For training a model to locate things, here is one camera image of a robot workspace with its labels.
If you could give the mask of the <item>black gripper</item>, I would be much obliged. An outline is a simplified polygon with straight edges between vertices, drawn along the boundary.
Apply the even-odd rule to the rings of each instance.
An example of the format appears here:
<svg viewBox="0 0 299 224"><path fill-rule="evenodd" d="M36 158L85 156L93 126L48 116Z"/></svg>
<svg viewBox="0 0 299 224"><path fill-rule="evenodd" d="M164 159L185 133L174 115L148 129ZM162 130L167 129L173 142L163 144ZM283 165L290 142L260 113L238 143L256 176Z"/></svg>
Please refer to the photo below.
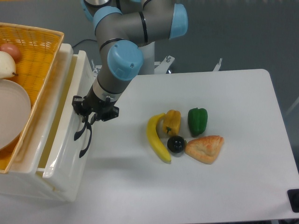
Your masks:
<svg viewBox="0 0 299 224"><path fill-rule="evenodd" d="M90 124L96 121L108 121L119 116L119 107L114 106L116 101L110 97L100 99L93 90L89 90L88 94L83 98L81 96L73 96L72 107L75 113L82 117L82 123L86 121L87 112L94 112Z"/></svg>

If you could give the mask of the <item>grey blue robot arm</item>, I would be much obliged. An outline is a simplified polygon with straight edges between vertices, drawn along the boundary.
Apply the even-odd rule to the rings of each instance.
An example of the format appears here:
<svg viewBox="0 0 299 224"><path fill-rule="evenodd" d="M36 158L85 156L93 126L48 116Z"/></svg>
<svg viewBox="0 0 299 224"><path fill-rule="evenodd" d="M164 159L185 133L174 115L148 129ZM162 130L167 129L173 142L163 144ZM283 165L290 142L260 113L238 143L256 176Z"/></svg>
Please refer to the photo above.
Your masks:
<svg viewBox="0 0 299 224"><path fill-rule="evenodd" d="M185 35L188 16L172 0L84 0L81 5L93 23L102 67L88 94L75 96L72 105L91 125L118 116L115 103L144 62L140 47Z"/></svg>

